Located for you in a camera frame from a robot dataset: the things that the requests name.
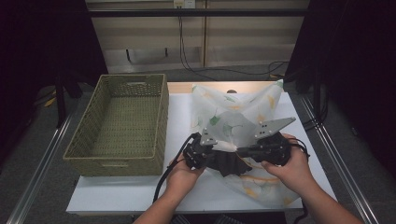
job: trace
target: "metal frame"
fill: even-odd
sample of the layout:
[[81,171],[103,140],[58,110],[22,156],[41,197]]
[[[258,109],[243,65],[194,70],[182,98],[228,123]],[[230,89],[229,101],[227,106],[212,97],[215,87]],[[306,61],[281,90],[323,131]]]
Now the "metal frame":
[[88,14],[91,17],[303,17],[308,9],[92,9]]

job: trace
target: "wire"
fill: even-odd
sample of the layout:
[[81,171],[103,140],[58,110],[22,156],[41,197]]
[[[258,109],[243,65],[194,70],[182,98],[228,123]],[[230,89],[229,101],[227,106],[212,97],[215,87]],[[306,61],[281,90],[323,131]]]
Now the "wire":
[[[247,72],[242,72],[242,71],[237,71],[237,70],[233,70],[233,69],[226,69],[226,68],[204,68],[204,69],[192,69],[187,61],[187,56],[186,56],[186,51],[185,51],[185,47],[184,47],[184,37],[183,37],[183,20],[181,17],[178,17],[178,25],[179,25],[179,34],[180,34],[180,41],[179,41],[179,45],[180,45],[180,60],[181,63],[183,65],[183,67],[188,70],[193,72],[195,75],[200,76],[200,77],[206,77],[209,78],[211,80],[217,81],[216,79],[214,79],[213,77],[208,77],[208,76],[204,76],[202,74],[198,74],[199,72],[206,72],[206,71],[226,71],[226,72],[234,72],[234,73],[239,73],[239,74],[243,74],[243,75],[248,75],[248,76],[263,76],[263,75],[269,75],[272,72],[274,72],[276,69],[278,69],[280,66],[282,66],[284,63],[288,63],[287,61],[280,61],[280,62],[272,62],[268,65],[268,72],[263,72],[263,73],[247,73]],[[273,70],[271,70],[271,65],[274,63],[280,63],[280,65],[278,65],[276,68],[274,68]]]
[[183,67],[184,67],[186,70],[193,72],[196,76],[199,76],[199,77],[206,77],[206,78],[208,78],[208,79],[210,79],[210,80],[217,81],[217,80],[214,79],[213,77],[204,76],[204,75],[198,74],[197,72],[195,72],[194,70],[192,70],[192,68],[190,67],[189,63],[187,62],[186,51],[185,51],[185,49],[184,49],[183,20],[181,19],[181,17],[178,17],[178,28],[179,28],[179,34],[180,34],[180,37],[179,37],[179,38],[180,38],[180,41],[179,41],[179,45],[180,45],[180,53],[179,53],[179,56],[180,56],[181,64],[183,64]]
[[306,208],[306,205],[303,201],[301,201],[301,203],[303,204],[303,214],[300,215],[299,217],[297,217],[296,219],[294,219],[293,224],[297,224],[299,221],[301,221],[301,219],[306,218],[308,216],[308,209]]
[[155,189],[155,193],[154,193],[154,198],[152,200],[153,203],[155,203],[155,201],[157,201],[158,199],[158,195],[160,194],[160,189],[161,186],[163,185],[163,181],[165,181],[166,177],[168,177],[169,173],[171,173],[171,171],[173,170],[173,168],[181,161],[178,161],[178,157],[180,156],[181,152],[183,151],[184,147],[189,143],[189,141],[192,138],[195,138],[197,136],[197,133],[192,133],[187,139],[186,141],[183,143],[183,145],[181,146],[180,150],[178,151],[178,153],[176,154],[175,158],[173,159],[173,161],[171,162],[171,164],[167,167],[166,171],[163,173],[163,175],[161,176],[160,181],[158,181],[157,184],[157,188]]
[[317,128],[318,126],[322,125],[325,121],[325,119],[327,118],[327,115],[329,113],[329,92],[327,90],[325,90],[325,97],[324,97],[324,102],[323,102],[323,107],[320,109],[320,114],[319,114],[319,118],[313,118],[310,120],[307,120],[305,122],[303,122],[303,125],[306,126],[308,124],[312,124],[313,126],[309,127],[309,128],[305,128],[305,131],[308,132],[314,128]]

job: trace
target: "gray floor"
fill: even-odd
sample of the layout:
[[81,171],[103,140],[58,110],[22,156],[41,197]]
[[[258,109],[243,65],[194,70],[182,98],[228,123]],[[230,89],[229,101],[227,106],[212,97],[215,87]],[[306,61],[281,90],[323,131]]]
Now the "gray floor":
[[[248,73],[259,73],[266,72],[267,66],[234,66],[232,69]],[[285,69],[286,65],[282,66],[278,73],[284,72]],[[156,73],[165,73],[168,76],[168,81],[207,80],[186,70],[157,71]],[[250,76],[219,70],[205,72],[205,75],[217,80],[267,79],[267,75]],[[68,108],[72,108],[73,105],[77,106],[75,115],[70,122],[69,130],[77,128],[79,119],[92,94],[91,87],[84,84],[82,84],[82,87],[84,94],[80,99],[66,97]],[[301,101],[303,95],[295,92],[294,83],[286,84],[285,91],[290,94],[301,120],[309,120]],[[49,107],[38,106],[30,126],[21,137],[21,141],[15,146],[13,153],[8,157],[0,175],[0,223],[7,222],[18,199],[34,175],[35,168],[43,157],[54,134],[56,124],[56,105]],[[351,124],[332,101],[329,102],[329,115],[325,121],[325,127],[342,155],[347,168],[360,187],[362,194],[373,208],[378,222],[392,223],[396,218],[394,213],[396,211],[395,180],[374,159],[364,140],[351,131]],[[307,133],[322,166],[326,170],[326,175],[332,184],[337,199],[343,206],[359,217],[360,213],[356,209],[355,202],[344,187],[340,175],[318,137],[318,133],[315,129]],[[72,134],[72,131],[65,133],[63,141],[54,154],[53,161],[46,173],[46,178],[24,219],[24,223],[131,223],[132,218],[129,216],[78,217],[65,212],[78,180],[78,173],[62,160],[62,155]],[[287,211],[286,218],[288,223],[292,223],[301,213],[302,211],[300,210]],[[308,217],[301,223],[314,222]]]

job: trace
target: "woven basket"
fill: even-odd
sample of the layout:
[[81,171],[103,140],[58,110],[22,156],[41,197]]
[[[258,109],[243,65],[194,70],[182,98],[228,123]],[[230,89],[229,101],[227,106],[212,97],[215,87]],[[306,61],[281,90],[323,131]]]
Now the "woven basket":
[[64,160],[84,176],[160,175],[169,92],[165,75],[103,75]]

